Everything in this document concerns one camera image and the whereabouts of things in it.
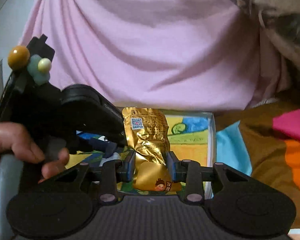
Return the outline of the person's left hand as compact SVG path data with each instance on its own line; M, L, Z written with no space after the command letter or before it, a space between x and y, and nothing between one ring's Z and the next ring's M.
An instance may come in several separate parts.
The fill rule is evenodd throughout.
M12 151L17 159L29 163L44 161L45 155L37 144L31 139L26 128L21 124L0 122L0 155ZM69 161L69 151L63 148L58 152L58 159L45 163L42 166L41 178L38 181L49 179L65 170Z

